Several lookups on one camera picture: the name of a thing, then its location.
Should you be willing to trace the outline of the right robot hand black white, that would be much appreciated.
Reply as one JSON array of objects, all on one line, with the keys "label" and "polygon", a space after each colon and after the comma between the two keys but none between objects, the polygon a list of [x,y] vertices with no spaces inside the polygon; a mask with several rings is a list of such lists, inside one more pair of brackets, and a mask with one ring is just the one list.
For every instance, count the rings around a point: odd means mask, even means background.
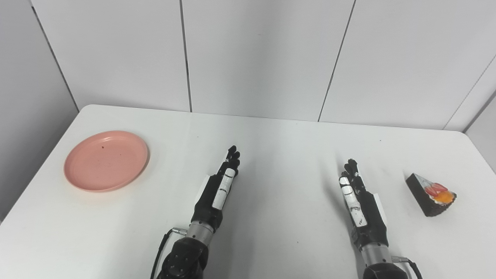
[{"label": "right robot hand black white", "polygon": [[359,250],[370,244],[388,247],[386,224],[375,196],[365,187],[358,163],[351,158],[344,168],[339,185],[353,225],[353,244]]}]

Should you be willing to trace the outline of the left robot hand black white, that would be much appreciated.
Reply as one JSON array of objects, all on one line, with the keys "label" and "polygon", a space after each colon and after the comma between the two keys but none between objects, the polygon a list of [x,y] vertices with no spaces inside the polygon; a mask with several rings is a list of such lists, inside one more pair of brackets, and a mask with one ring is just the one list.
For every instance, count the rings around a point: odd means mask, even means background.
[{"label": "left robot hand black white", "polygon": [[196,202],[191,222],[208,225],[215,233],[223,220],[222,210],[237,177],[240,152],[232,145],[216,174],[209,176],[200,199]]}]

